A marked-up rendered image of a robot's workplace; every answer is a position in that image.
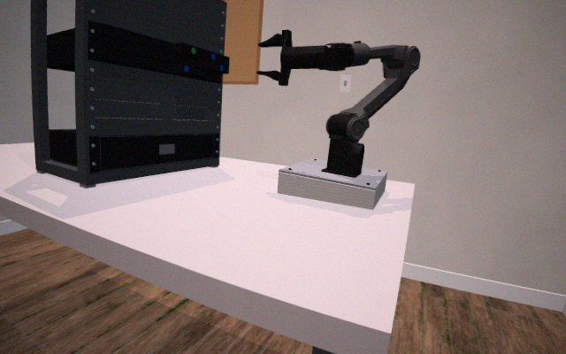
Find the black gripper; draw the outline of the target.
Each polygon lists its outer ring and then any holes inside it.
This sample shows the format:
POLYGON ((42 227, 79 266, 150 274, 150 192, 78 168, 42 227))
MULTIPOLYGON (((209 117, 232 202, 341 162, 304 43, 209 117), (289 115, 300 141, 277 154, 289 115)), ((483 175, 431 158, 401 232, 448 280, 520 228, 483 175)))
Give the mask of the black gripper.
POLYGON ((269 40, 260 42, 258 46, 262 48, 282 47, 280 53, 280 63, 281 63, 280 72, 256 71, 256 73, 257 74, 262 73, 263 75, 268 76, 274 79, 275 81, 278 81, 280 86, 288 86, 288 80, 291 73, 291 69, 302 69, 299 63, 299 52, 302 46, 300 47, 292 46, 292 32, 290 30, 282 30, 282 35, 275 34, 269 40), (293 48, 289 48, 289 47, 293 47, 293 48))

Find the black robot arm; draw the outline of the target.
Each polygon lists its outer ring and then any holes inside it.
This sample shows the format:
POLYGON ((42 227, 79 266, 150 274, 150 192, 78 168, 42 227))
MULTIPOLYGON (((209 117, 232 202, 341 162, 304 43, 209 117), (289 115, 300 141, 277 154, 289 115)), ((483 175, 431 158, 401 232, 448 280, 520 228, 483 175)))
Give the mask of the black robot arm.
POLYGON ((326 121, 330 146, 327 167, 322 172, 355 178, 362 173, 364 144, 359 140, 370 127, 368 118, 404 88, 409 79, 407 77, 419 68, 420 52, 416 46, 408 45, 370 48, 361 41, 341 43, 326 44, 331 47, 302 46, 299 63, 302 69, 327 71, 343 71, 346 67, 366 65, 375 58, 380 58, 383 63, 385 80, 355 106, 330 116, 326 121))

